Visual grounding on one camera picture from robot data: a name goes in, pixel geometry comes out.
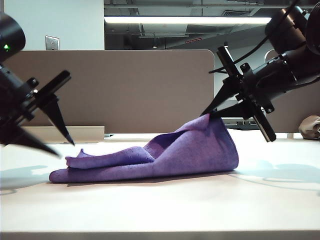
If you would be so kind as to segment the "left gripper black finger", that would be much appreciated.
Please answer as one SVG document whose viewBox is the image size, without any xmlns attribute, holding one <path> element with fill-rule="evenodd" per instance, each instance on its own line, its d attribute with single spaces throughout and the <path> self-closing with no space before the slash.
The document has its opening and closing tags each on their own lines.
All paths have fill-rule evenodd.
<svg viewBox="0 0 320 240">
<path fill-rule="evenodd" d="M 35 136 L 25 131 L 22 127 L 10 124 L 0 128 L 0 143 L 7 146 L 10 144 L 26 146 L 45 151 L 55 156 L 60 156 L 55 150 L 46 146 Z"/>
<path fill-rule="evenodd" d="M 51 123 L 64 136 L 64 138 L 74 146 L 75 143 L 66 128 L 61 110 L 58 105 L 58 100 L 59 99 L 57 96 L 50 96 L 48 98 L 48 103 L 46 105 L 46 115 L 50 119 Z"/>
</svg>

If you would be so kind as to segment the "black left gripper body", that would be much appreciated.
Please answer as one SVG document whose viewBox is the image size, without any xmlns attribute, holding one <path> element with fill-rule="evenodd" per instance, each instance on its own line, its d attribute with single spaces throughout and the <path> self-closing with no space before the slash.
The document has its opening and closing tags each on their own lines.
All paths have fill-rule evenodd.
<svg viewBox="0 0 320 240">
<path fill-rule="evenodd" d="M 10 69 L 0 67 L 0 116 L 2 123 L 11 120 L 20 124 L 25 119 L 32 120 L 33 112 L 41 109 L 46 114 L 46 105 L 50 96 L 56 96 L 59 90 L 71 78 L 70 72 L 62 71 L 42 89 L 36 90 L 39 81 L 34 77 L 22 82 Z"/>
</svg>

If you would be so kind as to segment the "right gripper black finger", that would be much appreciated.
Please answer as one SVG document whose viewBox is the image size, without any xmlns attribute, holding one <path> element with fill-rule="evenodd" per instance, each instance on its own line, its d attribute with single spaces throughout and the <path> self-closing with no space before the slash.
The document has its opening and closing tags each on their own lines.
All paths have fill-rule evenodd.
<svg viewBox="0 0 320 240">
<path fill-rule="evenodd" d="M 213 98 L 211 103 L 206 107 L 206 109 L 201 113 L 201 116 L 212 112 L 222 103 L 224 103 L 227 99 L 233 97 L 234 95 L 240 92 L 240 76 L 239 75 L 231 75 L 225 78 L 223 81 L 223 85 Z"/>
<path fill-rule="evenodd" d="M 212 118 L 244 118 L 245 117 L 245 111 L 244 111 L 244 104 L 243 102 L 237 103 L 233 106 L 227 107 L 222 110 L 214 111 L 218 105 L 214 104 L 213 102 L 209 105 L 209 107 L 213 110 L 213 112 L 210 113 L 210 116 Z"/>
</svg>

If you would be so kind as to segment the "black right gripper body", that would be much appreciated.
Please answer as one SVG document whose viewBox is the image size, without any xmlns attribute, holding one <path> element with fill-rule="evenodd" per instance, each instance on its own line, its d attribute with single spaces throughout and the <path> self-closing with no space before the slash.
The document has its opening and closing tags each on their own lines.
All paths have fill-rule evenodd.
<svg viewBox="0 0 320 240">
<path fill-rule="evenodd" d="M 251 69 L 248 63 L 244 63 L 240 67 L 240 73 L 226 47 L 219 47 L 217 54 L 228 76 L 240 77 L 240 91 L 234 97 L 238 103 L 243 102 L 243 119 L 254 118 L 265 140 L 275 141 L 276 134 L 265 113 L 275 110 L 272 99 L 285 93 L 295 80 L 286 62 L 277 57 L 256 69 Z"/>
</svg>

